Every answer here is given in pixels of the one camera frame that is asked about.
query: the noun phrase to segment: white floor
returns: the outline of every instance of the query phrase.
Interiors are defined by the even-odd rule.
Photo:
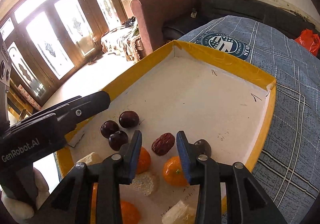
[[[117,76],[133,65],[132,61],[115,54],[104,54],[103,58],[91,66],[85,65],[68,79],[44,104],[48,108],[75,96],[86,96],[101,90]],[[58,171],[53,154],[34,163],[52,192],[59,183]]]

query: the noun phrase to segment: round dark fruit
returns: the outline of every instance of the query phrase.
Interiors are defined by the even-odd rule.
[[[211,146],[206,140],[200,139],[196,141],[194,144],[196,145],[201,155],[211,157]]]
[[[100,128],[100,132],[105,138],[109,138],[110,134],[113,134],[116,131],[119,131],[119,126],[113,120],[108,120],[104,122]]]
[[[139,124],[139,116],[135,111],[124,111],[119,116],[119,124],[123,128],[136,127]]]
[[[128,142],[128,135],[124,131],[116,131],[109,136],[109,145],[112,150],[119,151],[121,146]]]

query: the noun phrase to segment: human hand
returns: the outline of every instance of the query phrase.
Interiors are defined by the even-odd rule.
[[[50,195],[49,186],[39,170],[33,168],[33,173],[35,175],[35,183],[38,188],[36,208],[39,209]],[[25,223],[24,220],[30,219],[35,214],[30,205],[7,197],[7,194],[5,194],[4,191],[2,191],[1,200],[12,218],[20,224]]]

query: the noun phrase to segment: screw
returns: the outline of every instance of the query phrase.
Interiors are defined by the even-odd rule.
[[[76,110],[76,116],[81,116],[82,115],[82,111],[80,109]]]
[[[77,168],[78,170],[82,169],[82,168],[85,167],[85,166],[86,166],[85,163],[77,163],[77,164],[76,164],[76,168]]]
[[[121,155],[114,154],[114,155],[111,156],[111,159],[114,160],[114,161],[120,160],[121,159]]]
[[[199,159],[200,161],[206,161],[206,160],[208,159],[208,157],[207,157],[206,155],[199,155],[199,156],[198,156],[198,159]]]
[[[237,163],[235,163],[235,167],[236,167],[237,169],[242,169],[242,168],[243,168],[243,164],[237,162]]]

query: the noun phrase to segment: blue tablecloth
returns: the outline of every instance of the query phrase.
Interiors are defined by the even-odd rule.
[[[278,30],[236,16],[179,40],[229,52],[276,78],[275,111],[252,174],[287,222],[299,223],[320,189],[320,60]]]

